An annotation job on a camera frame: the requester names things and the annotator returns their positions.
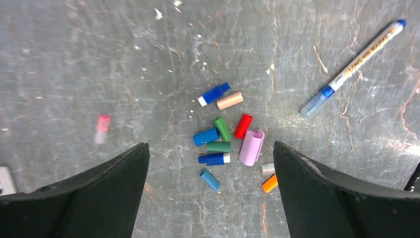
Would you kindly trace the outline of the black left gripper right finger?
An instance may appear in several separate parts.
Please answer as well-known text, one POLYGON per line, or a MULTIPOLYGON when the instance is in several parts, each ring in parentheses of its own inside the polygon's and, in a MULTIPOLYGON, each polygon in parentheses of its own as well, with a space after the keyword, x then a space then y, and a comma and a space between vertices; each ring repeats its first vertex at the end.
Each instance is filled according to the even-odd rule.
POLYGON ((291 237, 419 237, 419 193, 352 177, 280 141, 273 159, 291 237))

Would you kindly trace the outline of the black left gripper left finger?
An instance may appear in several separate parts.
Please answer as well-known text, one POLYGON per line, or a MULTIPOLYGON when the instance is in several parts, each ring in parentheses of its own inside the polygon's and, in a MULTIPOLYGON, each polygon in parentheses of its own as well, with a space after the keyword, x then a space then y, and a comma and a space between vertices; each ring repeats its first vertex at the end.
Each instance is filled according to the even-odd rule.
POLYGON ((148 174, 149 145, 30 193, 0 198, 3 238, 129 238, 148 174))

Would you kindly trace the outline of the orange pen cap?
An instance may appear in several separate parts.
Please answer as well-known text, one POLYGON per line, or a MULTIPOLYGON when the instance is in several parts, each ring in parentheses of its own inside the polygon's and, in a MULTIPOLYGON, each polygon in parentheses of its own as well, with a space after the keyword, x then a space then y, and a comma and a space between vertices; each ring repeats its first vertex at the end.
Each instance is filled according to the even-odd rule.
POLYGON ((278 180, 276 174, 271 176, 266 182, 263 183, 262 189, 265 193, 271 192, 273 189, 278 187, 278 180))

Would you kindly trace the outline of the clear red pen cap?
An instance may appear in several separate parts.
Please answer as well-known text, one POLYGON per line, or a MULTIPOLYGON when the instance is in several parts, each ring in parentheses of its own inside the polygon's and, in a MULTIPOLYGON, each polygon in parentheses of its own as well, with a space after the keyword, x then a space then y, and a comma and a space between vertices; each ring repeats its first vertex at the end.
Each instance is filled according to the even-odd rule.
POLYGON ((98 145, 104 144, 107 137, 107 132, 110 125, 110 116, 102 114, 98 117, 97 130, 94 137, 94 142, 98 145))

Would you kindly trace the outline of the pink highlighter cap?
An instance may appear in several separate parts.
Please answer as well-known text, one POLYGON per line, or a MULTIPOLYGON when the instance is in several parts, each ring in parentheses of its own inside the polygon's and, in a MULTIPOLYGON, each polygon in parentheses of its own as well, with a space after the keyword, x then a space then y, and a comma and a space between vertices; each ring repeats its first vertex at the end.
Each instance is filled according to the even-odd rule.
POLYGON ((257 131, 246 131, 239 153, 239 160, 244 165, 251 167, 258 160, 264 137, 265 133, 260 129, 257 131))

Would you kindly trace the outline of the dark blue pen cap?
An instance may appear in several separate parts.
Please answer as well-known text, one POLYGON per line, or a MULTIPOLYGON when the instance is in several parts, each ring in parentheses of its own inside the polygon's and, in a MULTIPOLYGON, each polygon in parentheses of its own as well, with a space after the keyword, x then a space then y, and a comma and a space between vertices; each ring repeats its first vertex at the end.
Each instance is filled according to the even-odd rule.
POLYGON ((212 153, 205 154, 198 157, 198 163, 206 164, 207 166, 219 166, 230 163, 229 153, 212 153))

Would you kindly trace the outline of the clear capped blue marker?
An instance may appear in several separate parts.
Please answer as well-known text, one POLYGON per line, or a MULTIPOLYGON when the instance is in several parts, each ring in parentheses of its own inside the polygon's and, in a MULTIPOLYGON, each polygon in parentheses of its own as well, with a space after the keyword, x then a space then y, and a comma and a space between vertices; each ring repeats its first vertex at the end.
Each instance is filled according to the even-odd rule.
POLYGON ((364 64, 380 51, 395 36, 406 27, 405 19, 390 23, 376 38, 374 38, 328 85, 314 96, 300 111, 301 116, 311 118, 364 64))

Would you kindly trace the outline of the blue acrylic pen cap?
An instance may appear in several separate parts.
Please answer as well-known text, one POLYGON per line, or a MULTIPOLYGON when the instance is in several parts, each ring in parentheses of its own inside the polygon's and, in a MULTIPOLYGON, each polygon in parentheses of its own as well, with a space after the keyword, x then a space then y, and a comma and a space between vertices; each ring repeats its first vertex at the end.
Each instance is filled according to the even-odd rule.
POLYGON ((193 136, 193 141, 196 146, 202 146, 204 144, 216 141, 220 138, 219 132, 216 127, 209 130, 202 131, 193 136))

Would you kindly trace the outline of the green pen cap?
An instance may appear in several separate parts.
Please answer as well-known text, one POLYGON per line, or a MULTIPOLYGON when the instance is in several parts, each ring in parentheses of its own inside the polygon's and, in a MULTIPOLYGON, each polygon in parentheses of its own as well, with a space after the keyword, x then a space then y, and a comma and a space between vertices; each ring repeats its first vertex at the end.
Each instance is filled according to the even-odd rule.
POLYGON ((225 142, 230 141, 232 138, 232 134, 226 124, 226 121, 224 119, 224 117, 220 116, 217 117, 214 121, 213 121, 215 127, 217 128, 221 139, 225 142))

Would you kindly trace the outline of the peach pen cap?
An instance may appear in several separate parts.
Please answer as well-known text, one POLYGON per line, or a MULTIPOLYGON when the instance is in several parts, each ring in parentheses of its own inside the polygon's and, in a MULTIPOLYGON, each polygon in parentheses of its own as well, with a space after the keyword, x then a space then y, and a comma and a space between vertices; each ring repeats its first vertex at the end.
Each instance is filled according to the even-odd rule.
POLYGON ((216 105, 220 110, 224 110, 226 108, 229 108, 231 106, 234 106, 238 103, 243 102, 243 96, 241 94, 241 92, 236 92, 232 95, 229 95, 227 97, 224 97, 220 100, 217 100, 216 105))

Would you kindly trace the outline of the navy pen cap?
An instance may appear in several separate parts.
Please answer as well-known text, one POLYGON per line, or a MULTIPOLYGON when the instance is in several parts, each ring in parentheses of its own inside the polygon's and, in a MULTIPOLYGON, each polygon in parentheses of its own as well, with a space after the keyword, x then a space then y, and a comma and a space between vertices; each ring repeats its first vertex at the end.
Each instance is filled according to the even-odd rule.
POLYGON ((208 104, 211 104, 212 102, 219 99, 220 97, 222 97, 224 93, 230 89, 231 89, 230 84, 228 82, 225 82, 224 84, 215 86, 214 88, 205 92, 202 96, 200 96, 197 99, 197 101, 202 107, 204 107, 208 104))

